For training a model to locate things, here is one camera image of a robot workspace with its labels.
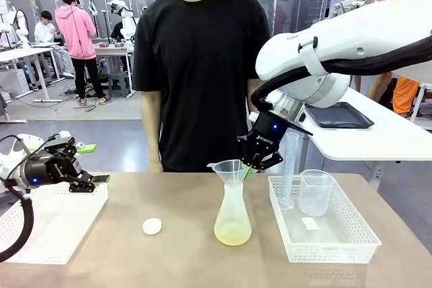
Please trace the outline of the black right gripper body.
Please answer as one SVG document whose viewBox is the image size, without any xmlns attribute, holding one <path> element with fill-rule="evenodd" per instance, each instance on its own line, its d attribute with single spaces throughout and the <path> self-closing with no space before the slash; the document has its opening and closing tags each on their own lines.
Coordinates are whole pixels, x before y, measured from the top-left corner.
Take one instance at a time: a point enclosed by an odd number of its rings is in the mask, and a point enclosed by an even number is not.
<svg viewBox="0 0 432 288">
<path fill-rule="evenodd" d="M 252 129 L 248 133 L 248 151 L 251 154 L 273 154 L 293 124 L 271 112 L 252 112 L 249 115 Z"/>
</svg>

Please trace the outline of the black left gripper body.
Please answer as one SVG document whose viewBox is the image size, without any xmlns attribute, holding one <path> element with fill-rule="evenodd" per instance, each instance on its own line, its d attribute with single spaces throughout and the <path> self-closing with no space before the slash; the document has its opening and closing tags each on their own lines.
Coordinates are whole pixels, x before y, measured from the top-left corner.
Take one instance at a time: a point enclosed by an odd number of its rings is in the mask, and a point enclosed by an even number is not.
<svg viewBox="0 0 432 288">
<path fill-rule="evenodd" d="M 41 153 L 30 157 L 24 163 L 24 186 L 70 182 L 82 174 L 82 167 L 74 156 Z"/>
</svg>

